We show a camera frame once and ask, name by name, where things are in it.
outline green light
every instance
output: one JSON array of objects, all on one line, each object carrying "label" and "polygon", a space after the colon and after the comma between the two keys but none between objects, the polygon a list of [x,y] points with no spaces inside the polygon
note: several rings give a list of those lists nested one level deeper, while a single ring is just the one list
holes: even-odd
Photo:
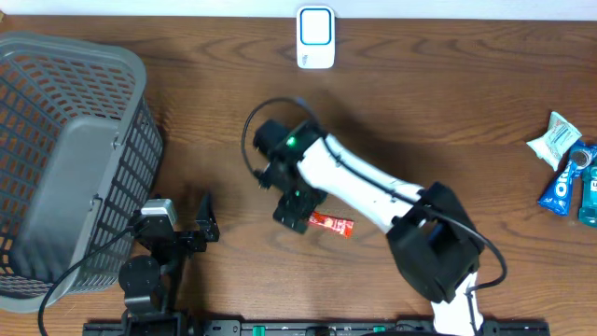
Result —
[{"label": "green light", "polygon": [[288,138],[288,140],[286,140],[286,145],[288,147],[294,147],[297,144],[297,138],[294,136],[291,136]]}]

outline basket bottom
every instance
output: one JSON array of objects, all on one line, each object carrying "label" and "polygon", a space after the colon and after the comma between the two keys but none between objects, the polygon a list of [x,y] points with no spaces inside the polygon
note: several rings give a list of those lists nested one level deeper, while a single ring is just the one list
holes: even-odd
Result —
[{"label": "basket bottom", "polygon": [[83,257],[73,254],[113,152],[117,127],[115,120],[79,117],[62,129],[9,252],[18,275],[52,282],[73,257]]}]

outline teal bottle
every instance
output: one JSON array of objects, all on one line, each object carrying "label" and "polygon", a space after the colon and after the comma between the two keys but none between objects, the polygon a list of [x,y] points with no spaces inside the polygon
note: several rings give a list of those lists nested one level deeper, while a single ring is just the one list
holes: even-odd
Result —
[{"label": "teal bottle", "polygon": [[582,206],[578,211],[578,219],[597,228],[597,161],[582,173],[582,181]]}]

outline perforated basket wall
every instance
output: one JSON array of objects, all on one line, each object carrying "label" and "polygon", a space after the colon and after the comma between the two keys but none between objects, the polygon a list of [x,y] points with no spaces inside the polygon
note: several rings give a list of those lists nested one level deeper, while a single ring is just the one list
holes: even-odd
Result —
[{"label": "perforated basket wall", "polygon": [[[102,179],[107,192],[97,195],[103,201],[91,236],[83,237],[85,254],[124,229],[146,201],[162,142],[143,99],[145,69],[128,51],[30,34],[0,35],[0,51],[0,296],[39,299],[31,307],[2,301],[0,308],[31,311],[59,274],[35,258],[23,267],[11,251],[64,126],[81,117],[110,119],[123,137],[116,166],[106,170],[114,173]],[[112,285],[131,245],[124,238],[90,260],[68,292]]]}]

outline wooden table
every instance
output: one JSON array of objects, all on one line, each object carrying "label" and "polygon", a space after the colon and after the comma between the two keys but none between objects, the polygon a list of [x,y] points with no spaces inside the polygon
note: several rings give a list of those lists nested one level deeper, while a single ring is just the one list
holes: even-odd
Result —
[{"label": "wooden table", "polygon": [[[394,319],[431,315],[402,279],[383,235],[331,198],[324,213],[355,219],[345,240],[300,236],[272,221],[279,193],[243,166],[248,112],[298,95],[354,153],[386,172],[451,186],[478,229],[505,254],[510,274],[481,291],[486,316],[545,318],[552,335],[594,335],[597,230],[536,204],[554,176],[525,141],[557,110],[597,134],[597,24],[539,21],[338,20],[332,69],[298,69],[295,21],[209,18],[7,17],[2,31],[31,30],[130,49],[143,59],[146,97],[167,132],[155,191],[189,225],[208,189],[221,240],[186,269],[181,307],[246,319]],[[256,118],[293,124],[277,106]],[[264,162],[257,154],[257,164]],[[480,280],[498,275],[490,253]],[[92,319],[118,319],[122,292],[73,295],[47,310],[50,335],[78,335]],[[0,313],[3,335],[37,334],[36,316]]]}]

